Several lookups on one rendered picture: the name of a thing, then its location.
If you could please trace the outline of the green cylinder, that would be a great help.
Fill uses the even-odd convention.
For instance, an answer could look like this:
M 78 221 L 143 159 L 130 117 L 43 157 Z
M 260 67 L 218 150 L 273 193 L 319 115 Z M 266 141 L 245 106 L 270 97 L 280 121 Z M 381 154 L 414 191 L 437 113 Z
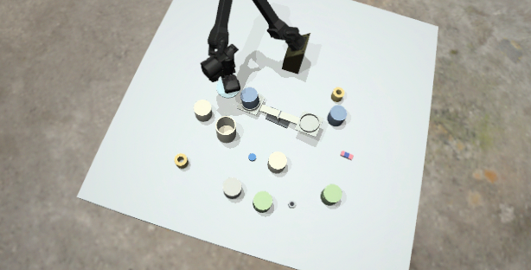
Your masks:
M 327 185 L 320 194 L 322 203 L 328 206 L 332 206 L 339 202 L 342 198 L 342 190 L 335 184 Z
M 256 211 L 264 213 L 272 206 L 272 196 L 264 191 L 257 193 L 253 197 L 253 207 Z

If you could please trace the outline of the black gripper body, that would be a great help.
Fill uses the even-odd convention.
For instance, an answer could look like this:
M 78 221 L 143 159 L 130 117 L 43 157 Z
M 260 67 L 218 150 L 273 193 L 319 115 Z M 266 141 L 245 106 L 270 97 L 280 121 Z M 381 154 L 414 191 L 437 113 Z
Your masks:
M 225 93 L 237 92 L 240 90 L 239 80 L 236 79 L 235 75 L 235 63 L 231 67 L 223 67 L 223 73 L 225 77 L 225 82 L 223 82 L 223 87 Z

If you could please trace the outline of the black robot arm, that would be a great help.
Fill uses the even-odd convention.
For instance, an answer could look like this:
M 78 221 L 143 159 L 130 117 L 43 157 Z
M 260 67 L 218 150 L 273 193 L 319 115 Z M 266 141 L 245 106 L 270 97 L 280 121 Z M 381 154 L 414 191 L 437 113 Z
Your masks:
M 266 31 L 271 38 L 285 41 L 291 51 L 302 50 L 307 40 L 299 33 L 298 27 L 289 27 L 281 20 L 272 9 L 267 0 L 252 0 L 259 12 L 268 22 L 269 29 Z M 208 37 L 208 57 L 201 63 L 202 72 L 212 82 L 224 78 L 223 67 L 231 67 L 234 64 L 234 53 L 238 49 L 228 45 L 227 23 L 231 14 L 233 0 L 219 0 L 214 27 Z M 217 49 L 217 52 L 214 50 Z

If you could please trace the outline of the pink eraser with blue sleeve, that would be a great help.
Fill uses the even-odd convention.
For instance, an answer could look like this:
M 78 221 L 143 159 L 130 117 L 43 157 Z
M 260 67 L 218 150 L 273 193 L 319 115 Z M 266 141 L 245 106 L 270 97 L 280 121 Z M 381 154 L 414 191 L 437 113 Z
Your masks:
M 353 158 L 353 155 L 351 155 L 351 154 L 349 154 L 349 153 L 347 153 L 345 151 L 341 151 L 340 156 L 343 157 L 343 158 L 347 158 L 348 160 L 352 160 L 352 158 Z

